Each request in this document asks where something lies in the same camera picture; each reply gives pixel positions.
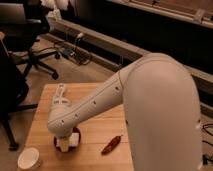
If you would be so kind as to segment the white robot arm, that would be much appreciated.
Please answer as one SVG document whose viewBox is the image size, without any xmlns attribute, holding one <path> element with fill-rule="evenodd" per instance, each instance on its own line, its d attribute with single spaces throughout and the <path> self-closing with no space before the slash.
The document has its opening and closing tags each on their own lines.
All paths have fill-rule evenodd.
<svg viewBox="0 0 213 171">
<path fill-rule="evenodd" d="M 124 107 L 134 171 L 202 171 L 198 90 L 187 69 L 163 53 L 139 58 L 73 105 L 54 97 L 47 127 L 62 139 L 118 105 Z"/>
</svg>

